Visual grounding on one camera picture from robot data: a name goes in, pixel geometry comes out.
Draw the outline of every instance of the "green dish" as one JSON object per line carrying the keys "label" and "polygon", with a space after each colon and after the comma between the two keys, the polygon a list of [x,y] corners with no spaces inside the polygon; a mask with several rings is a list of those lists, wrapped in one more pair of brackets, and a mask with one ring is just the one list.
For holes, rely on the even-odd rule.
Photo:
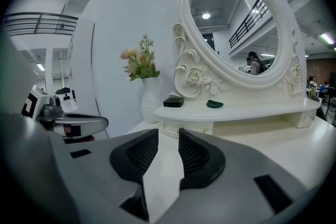
{"label": "green dish", "polygon": [[209,108],[212,108],[212,109],[218,109],[220,107],[222,107],[224,104],[223,103],[220,103],[220,102],[216,102],[216,101],[213,101],[213,100],[208,100],[206,106],[208,106]]}

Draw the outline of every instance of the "chair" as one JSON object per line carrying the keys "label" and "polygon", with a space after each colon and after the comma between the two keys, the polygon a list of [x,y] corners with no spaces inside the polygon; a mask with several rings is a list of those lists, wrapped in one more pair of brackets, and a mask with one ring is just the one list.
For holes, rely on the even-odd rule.
{"label": "chair", "polygon": [[[320,99],[313,94],[310,96],[310,99],[320,102]],[[316,110],[316,116],[319,117],[320,119],[323,119],[324,121],[327,121],[327,117],[325,116],[321,106]]]}
{"label": "chair", "polygon": [[315,96],[317,98],[317,89],[315,87],[310,88],[310,99],[313,99],[312,96]]}

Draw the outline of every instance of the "white vanity table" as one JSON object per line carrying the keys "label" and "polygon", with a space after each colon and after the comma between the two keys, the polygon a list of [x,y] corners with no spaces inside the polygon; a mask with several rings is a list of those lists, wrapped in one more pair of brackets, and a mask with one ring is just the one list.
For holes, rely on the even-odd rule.
{"label": "white vanity table", "polygon": [[[141,122],[129,133],[159,129],[159,151],[144,175],[150,221],[174,203],[184,177],[178,153],[179,128],[253,147],[307,189],[323,182],[334,160],[336,129],[316,118],[320,103],[306,98],[304,43],[286,0],[262,0],[278,29],[271,67],[252,76],[234,69],[212,50],[191,14],[192,0],[178,0],[180,23],[173,33],[181,52],[174,74],[181,108],[159,107],[157,123]],[[208,108],[207,100],[224,104]]]}

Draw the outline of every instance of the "backpack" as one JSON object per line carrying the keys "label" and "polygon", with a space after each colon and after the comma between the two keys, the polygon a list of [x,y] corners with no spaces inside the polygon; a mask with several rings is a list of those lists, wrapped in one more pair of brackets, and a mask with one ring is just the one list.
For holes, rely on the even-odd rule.
{"label": "backpack", "polygon": [[258,60],[254,59],[254,61],[256,61],[259,65],[260,65],[260,73],[264,73],[268,68],[262,63],[262,62],[259,62]]}

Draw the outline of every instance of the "brick wall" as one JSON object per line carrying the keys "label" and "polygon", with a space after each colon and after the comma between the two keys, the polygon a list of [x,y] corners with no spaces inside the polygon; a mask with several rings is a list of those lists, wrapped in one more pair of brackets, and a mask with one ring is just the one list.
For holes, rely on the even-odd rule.
{"label": "brick wall", "polygon": [[336,58],[307,60],[307,79],[316,77],[318,84],[329,84],[331,72],[336,72]]}

